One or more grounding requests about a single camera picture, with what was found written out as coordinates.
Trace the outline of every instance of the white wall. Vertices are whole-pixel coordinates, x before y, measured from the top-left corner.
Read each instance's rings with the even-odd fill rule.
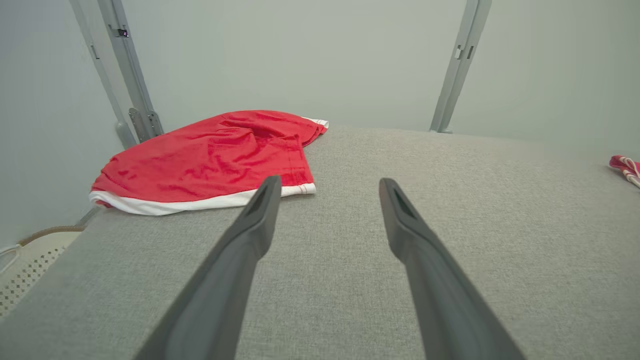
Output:
[[[640,1],[493,0],[454,133],[640,158]]]
[[[122,146],[67,0],[0,2],[0,247],[75,224]]]
[[[271,109],[428,130],[466,0],[124,0],[165,131]]]

